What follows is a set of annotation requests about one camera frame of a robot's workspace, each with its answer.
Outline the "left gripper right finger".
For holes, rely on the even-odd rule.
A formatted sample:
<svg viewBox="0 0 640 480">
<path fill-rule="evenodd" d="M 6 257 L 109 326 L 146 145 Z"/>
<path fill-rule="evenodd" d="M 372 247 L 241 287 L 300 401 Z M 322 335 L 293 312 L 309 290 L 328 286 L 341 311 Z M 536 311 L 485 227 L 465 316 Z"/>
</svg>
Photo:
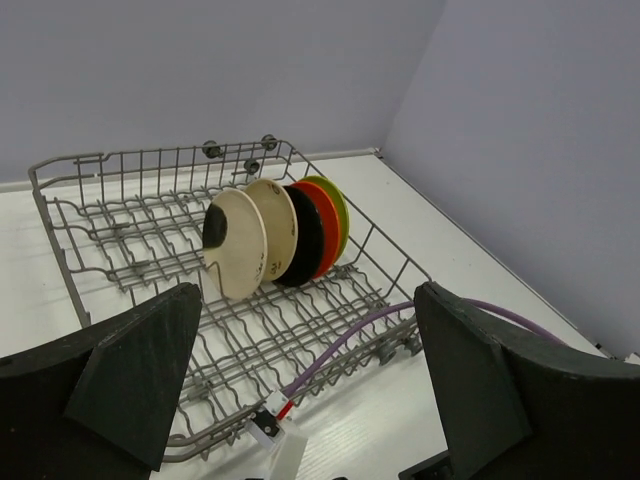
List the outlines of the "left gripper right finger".
<svg viewBox="0 0 640 480">
<path fill-rule="evenodd" d="M 416 479 L 635 479 L 639 368 L 428 282 L 414 305 L 447 447 Z"/>
</svg>

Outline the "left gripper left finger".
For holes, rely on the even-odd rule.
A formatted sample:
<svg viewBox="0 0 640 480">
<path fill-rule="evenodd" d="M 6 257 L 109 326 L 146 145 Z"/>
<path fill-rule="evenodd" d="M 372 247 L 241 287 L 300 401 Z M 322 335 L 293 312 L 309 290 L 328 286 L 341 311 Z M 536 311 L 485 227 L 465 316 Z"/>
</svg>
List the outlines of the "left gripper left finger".
<svg viewBox="0 0 640 480">
<path fill-rule="evenodd" d="M 1 360 L 4 479 L 147 479 L 160 469 L 201 316 L 181 283 Z"/>
</svg>

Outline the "cream plate with black patch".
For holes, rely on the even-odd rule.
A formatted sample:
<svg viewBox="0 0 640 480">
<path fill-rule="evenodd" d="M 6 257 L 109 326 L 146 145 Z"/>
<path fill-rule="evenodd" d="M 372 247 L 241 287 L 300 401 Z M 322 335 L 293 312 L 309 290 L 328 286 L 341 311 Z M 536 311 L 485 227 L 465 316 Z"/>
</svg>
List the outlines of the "cream plate with black patch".
<svg viewBox="0 0 640 480">
<path fill-rule="evenodd" d="M 244 191 L 226 189 L 211 201 L 202 251 L 207 274 L 224 297 L 243 300 L 258 288 L 266 270 L 266 229 L 255 202 Z"/>
</svg>

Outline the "orange plate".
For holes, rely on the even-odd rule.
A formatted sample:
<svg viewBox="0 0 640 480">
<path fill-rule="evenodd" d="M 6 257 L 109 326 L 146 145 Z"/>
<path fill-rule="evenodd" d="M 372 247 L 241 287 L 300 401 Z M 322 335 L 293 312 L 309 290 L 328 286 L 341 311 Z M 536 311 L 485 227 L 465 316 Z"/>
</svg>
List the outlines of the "orange plate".
<svg viewBox="0 0 640 480">
<path fill-rule="evenodd" d="M 322 187 L 305 180 L 295 182 L 293 186 L 304 192 L 312 200 L 322 222 L 323 255 L 321 263 L 313 276 L 313 278 L 318 278 L 330 269 L 338 256 L 341 241 L 339 214 L 333 200 Z"/>
</svg>

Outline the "beige floral plate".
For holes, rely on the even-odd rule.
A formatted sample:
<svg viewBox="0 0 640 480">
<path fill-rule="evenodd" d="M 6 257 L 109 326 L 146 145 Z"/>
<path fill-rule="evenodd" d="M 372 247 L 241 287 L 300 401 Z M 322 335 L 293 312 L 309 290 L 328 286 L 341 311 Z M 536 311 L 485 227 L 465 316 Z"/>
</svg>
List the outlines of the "beige floral plate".
<svg viewBox="0 0 640 480">
<path fill-rule="evenodd" d="M 285 188 L 271 179 L 257 179 L 245 193 L 256 204 L 266 231 L 267 259 L 264 281 L 279 279 L 289 268 L 297 248 L 298 222 Z"/>
</svg>

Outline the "lime green plate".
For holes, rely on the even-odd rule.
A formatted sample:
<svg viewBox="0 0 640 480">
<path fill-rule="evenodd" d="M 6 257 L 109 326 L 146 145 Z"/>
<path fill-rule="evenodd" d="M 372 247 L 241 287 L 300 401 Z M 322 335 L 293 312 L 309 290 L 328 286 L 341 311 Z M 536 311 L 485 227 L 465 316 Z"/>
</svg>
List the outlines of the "lime green plate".
<svg viewBox="0 0 640 480">
<path fill-rule="evenodd" d="M 340 241 L 338 253 L 335 260 L 338 260 L 342 256 L 346 248 L 350 232 L 350 215 L 346 199 L 342 191 L 336 186 L 336 184 L 324 176 L 309 175 L 304 177 L 303 181 L 322 188 L 324 192 L 330 197 L 337 211 L 340 224 Z"/>
</svg>

